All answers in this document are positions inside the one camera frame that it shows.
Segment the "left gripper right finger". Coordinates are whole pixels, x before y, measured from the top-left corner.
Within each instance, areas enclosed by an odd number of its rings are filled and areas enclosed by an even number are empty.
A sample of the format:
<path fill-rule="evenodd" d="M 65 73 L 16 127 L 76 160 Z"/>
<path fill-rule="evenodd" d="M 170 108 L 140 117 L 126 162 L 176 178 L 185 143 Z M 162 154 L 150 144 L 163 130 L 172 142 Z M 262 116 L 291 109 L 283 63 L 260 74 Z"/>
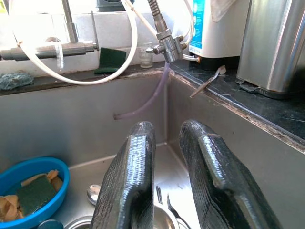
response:
<path fill-rule="evenodd" d="M 184 121 L 179 146 L 202 229 L 282 228 L 249 169 L 213 129 Z"/>

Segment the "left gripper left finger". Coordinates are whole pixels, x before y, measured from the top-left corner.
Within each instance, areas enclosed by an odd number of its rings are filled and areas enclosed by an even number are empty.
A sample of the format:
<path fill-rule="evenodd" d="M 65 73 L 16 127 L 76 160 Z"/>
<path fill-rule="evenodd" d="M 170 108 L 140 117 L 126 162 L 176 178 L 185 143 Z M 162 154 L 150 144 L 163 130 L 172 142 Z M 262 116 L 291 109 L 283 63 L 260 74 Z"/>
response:
<path fill-rule="evenodd" d="M 153 124 L 136 123 L 102 180 L 93 229 L 151 229 L 156 140 Z"/>

